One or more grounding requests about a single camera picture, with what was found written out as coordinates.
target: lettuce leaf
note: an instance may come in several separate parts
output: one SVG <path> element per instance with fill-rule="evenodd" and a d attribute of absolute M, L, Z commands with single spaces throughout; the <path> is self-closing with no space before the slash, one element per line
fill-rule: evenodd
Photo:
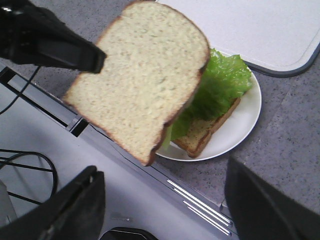
<path fill-rule="evenodd" d="M 192 103 L 172 128 L 168 128 L 171 140 L 185 136 L 193 119 L 210 120 L 225 114 L 233 100 L 252 87 L 250 77 L 251 72 L 239 55 L 227 57 L 211 49 L 210 60 Z"/>

